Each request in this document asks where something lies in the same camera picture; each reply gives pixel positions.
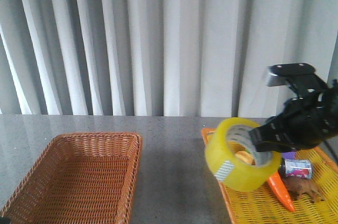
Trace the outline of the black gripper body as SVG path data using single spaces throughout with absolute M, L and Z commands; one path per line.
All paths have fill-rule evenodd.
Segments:
M 296 97 L 274 118 L 274 150 L 307 150 L 337 135 L 337 80 L 329 87 L 318 76 L 288 76 L 285 85 Z

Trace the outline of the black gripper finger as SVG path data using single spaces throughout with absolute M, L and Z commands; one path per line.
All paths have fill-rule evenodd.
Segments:
M 293 148 L 291 145 L 287 144 L 284 141 L 261 141 L 256 140 L 255 141 L 255 148 L 257 152 L 279 152 L 279 153 L 285 153 L 285 152 L 292 152 Z
M 266 122 L 249 131 L 254 145 L 277 144 L 283 141 L 283 122 L 278 117 L 270 117 Z

